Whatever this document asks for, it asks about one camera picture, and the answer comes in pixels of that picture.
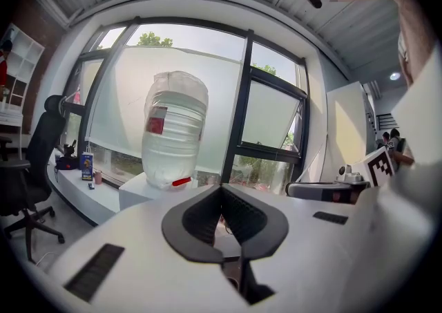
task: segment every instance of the window frame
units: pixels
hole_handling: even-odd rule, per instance
[[[67,120],[70,113],[78,114],[81,116],[81,123],[77,140],[78,156],[80,156],[86,150],[86,146],[88,144],[88,142],[86,141],[86,136],[88,135],[88,132],[90,130],[90,124],[92,122],[92,111],[94,110],[97,103],[97,93],[99,91],[99,87],[102,85],[102,80],[108,72],[108,69],[111,68],[113,64],[117,61],[122,49],[125,47],[127,41],[131,38],[132,34],[139,28],[139,26],[144,24],[179,24],[185,26],[196,26],[200,28],[208,28],[224,33],[229,33],[244,38],[244,48],[241,60],[242,64],[240,67],[239,76],[240,80],[238,81],[238,96],[236,99],[235,110],[233,112],[233,124],[231,126],[229,143],[227,145],[227,151],[224,157],[224,164],[221,171],[221,183],[229,182],[233,166],[233,159],[235,155],[244,155],[253,158],[291,163],[294,165],[291,175],[291,181],[294,181],[302,173],[302,168],[304,167],[305,163],[305,154],[307,151],[307,140],[309,133],[310,90],[309,76],[305,59],[294,55],[293,53],[289,52],[283,47],[280,47],[272,41],[256,35],[252,30],[243,30],[240,28],[228,26],[223,23],[186,17],[150,17],[144,19],[136,17],[130,21],[113,23],[108,26],[101,26],[97,30],[97,32],[94,33],[94,35],[89,39],[88,43],[82,50],[82,53],[78,56],[78,59],[70,72],[69,78],[63,91],[63,96],[66,96],[68,88],[75,78],[75,69],[78,67],[79,64],[82,64],[85,61],[103,59],[103,62],[93,80],[84,106],[69,102],[64,104],[66,110],[64,116]],[[122,27],[124,27],[124,30],[115,40],[112,47],[94,50],[100,44],[102,38],[106,36],[109,30]],[[303,90],[296,87],[294,84],[290,84],[289,82],[286,82],[285,80],[277,76],[251,66],[251,53],[253,42],[269,48],[292,60],[296,64],[296,71],[298,71],[299,68],[303,67],[305,69],[305,77],[307,80],[307,92],[304,92]],[[265,86],[276,89],[277,91],[280,91],[300,100],[300,105],[302,104],[302,108],[300,107],[300,109],[302,109],[302,131],[299,153],[295,151],[276,149],[270,146],[251,144],[249,142],[241,141],[245,123],[245,113],[247,112],[250,85],[252,81],[264,84]],[[120,181],[113,181],[114,179],[111,178],[111,176],[107,176],[105,174],[103,176],[104,179],[107,180],[106,182],[111,184],[113,187],[118,187],[121,185]]]

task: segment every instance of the brown wall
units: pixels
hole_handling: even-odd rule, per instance
[[[12,16],[12,23],[44,47],[43,54],[41,54],[32,74],[23,105],[22,133],[30,133],[32,114],[41,79],[61,38],[64,36],[65,30],[35,0],[21,0]],[[13,83],[13,81],[14,78],[8,76],[8,84]],[[0,133],[2,132],[16,133],[17,128],[0,125]]]

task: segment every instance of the water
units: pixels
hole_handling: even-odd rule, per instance
[[[153,98],[153,105],[166,107],[167,111],[161,134],[144,129],[143,170],[149,183],[165,188],[192,175],[200,149],[206,106],[195,98],[171,91],[158,93]]]

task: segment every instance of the sky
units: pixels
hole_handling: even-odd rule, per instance
[[[109,31],[100,45],[103,48],[110,48],[123,30],[124,28],[116,28]],[[137,45],[140,36],[143,33],[149,34],[149,32],[154,32],[161,40],[172,39],[174,48],[196,50],[236,61],[242,59],[244,38],[208,28],[179,24],[144,24],[135,31],[127,45]],[[295,84],[295,63],[281,54],[253,43],[251,63],[256,63],[260,67],[270,65],[276,69],[277,76]]]

